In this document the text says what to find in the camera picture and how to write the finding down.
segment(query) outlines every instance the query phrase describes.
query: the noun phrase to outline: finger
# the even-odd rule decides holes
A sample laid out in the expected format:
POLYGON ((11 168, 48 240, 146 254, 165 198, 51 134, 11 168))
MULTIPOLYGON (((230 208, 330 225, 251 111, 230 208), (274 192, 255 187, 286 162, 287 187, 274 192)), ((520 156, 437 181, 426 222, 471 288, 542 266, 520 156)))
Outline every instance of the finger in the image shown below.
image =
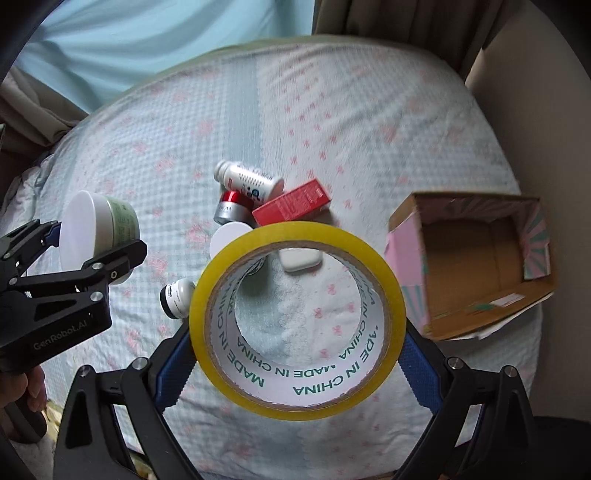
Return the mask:
POLYGON ((43 369, 37 365, 35 368, 27 372, 27 378, 29 380, 27 390, 33 398, 37 398, 45 381, 45 373, 43 373, 43 369))
POLYGON ((28 385, 27 376, 0 373, 0 408, 17 401, 25 393, 28 385))
POLYGON ((47 406, 47 392, 45 384, 42 384, 41 390, 36 397, 29 396, 27 398, 27 405, 31 411, 41 411, 47 406))

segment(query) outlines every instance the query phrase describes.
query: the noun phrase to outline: white round lid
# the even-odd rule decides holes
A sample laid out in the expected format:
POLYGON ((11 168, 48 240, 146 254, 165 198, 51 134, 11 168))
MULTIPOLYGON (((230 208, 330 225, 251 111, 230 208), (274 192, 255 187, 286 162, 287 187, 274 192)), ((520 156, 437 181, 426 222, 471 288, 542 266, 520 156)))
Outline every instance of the white round lid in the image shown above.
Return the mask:
POLYGON ((222 225, 209 241, 209 257, 215 257, 226 245, 248 232, 252 232, 252 227, 242 222, 229 222, 222 225))
POLYGON ((62 270, 79 270, 84 262, 113 247, 113 216, 106 197, 82 190, 61 218, 62 270))
POLYGON ((224 167, 226 165, 226 163, 229 163, 227 160, 220 160, 219 162, 217 162, 216 166, 213 168, 213 179, 215 181, 220 181, 220 178, 223 177, 223 172, 222 175, 220 175, 220 170, 222 169, 222 167, 224 167))

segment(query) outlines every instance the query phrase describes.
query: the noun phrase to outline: white bottle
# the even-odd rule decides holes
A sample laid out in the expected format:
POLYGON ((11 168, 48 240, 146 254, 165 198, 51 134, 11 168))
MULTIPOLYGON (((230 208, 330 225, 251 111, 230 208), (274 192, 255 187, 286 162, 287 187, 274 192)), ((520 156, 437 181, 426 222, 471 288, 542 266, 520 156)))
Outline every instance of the white bottle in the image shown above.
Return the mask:
POLYGON ((213 178, 224 188, 251 198, 255 206, 262 205, 283 193, 284 181, 260 168, 221 160, 213 170, 213 178))
POLYGON ((194 291, 195 283, 188 278, 181 278, 162 287, 162 290, 160 290, 160 305, 164 313, 172 319, 188 317, 194 291))

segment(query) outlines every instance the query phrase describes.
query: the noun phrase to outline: open box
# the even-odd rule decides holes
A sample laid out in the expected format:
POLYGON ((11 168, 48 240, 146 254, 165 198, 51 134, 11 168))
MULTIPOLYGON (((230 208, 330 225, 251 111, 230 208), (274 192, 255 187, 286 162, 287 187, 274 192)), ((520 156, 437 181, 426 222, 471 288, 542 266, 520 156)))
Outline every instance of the open box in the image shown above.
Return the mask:
POLYGON ((385 258, 408 318, 434 340, 513 316, 555 288, 534 197, 413 193, 390 217, 385 258))

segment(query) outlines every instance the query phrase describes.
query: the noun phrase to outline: wall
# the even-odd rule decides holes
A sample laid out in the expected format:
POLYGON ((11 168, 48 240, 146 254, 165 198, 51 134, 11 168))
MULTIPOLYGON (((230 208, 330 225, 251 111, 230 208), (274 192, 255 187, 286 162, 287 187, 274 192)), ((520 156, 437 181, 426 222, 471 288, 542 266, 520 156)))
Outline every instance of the wall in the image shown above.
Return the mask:
POLYGON ((535 414, 591 420, 591 80, 527 3, 482 52, 472 89, 521 183, 543 198, 558 290, 544 304, 535 414))

